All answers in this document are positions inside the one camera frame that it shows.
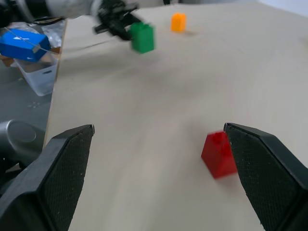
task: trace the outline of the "toy block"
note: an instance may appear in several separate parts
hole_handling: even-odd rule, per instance
[[[175,13],[171,18],[171,31],[184,32],[186,27],[186,15]]]
[[[201,158],[215,179],[237,172],[227,134],[223,131],[207,135]]]
[[[151,25],[134,23],[129,32],[132,36],[131,47],[136,52],[144,54],[155,49],[154,28]]]

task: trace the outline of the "table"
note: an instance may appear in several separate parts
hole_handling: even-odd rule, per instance
[[[187,32],[170,32],[174,12]],[[238,176],[213,180],[207,133],[234,122],[267,131],[305,164],[308,19],[261,3],[142,9],[157,49],[68,21],[47,138],[95,125],[71,231],[261,231]]]

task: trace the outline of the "gray floor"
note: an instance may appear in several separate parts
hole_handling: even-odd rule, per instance
[[[0,122],[20,119],[46,130],[51,94],[39,97],[17,68],[0,62]]]

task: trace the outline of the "robotic arm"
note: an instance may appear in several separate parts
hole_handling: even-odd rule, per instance
[[[131,40],[125,27],[141,21],[131,13],[136,9],[138,4],[125,4],[122,0],[0,0],[0,28],[12,22],[91,15],[99,22],[95,33],[109,31],[113,36]]]

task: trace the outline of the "textured rubber pad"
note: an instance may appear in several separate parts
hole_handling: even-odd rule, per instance
[[[225,131],[241,184],[264,229],[308,230],[306,218],[299,220],[307,213],[307,169],[273,135],[235,124],[226,124]]]
[[[87,125],[51,139],[0,198],[0,230],[68,230],[81,194],[93,134],[94,127]]]

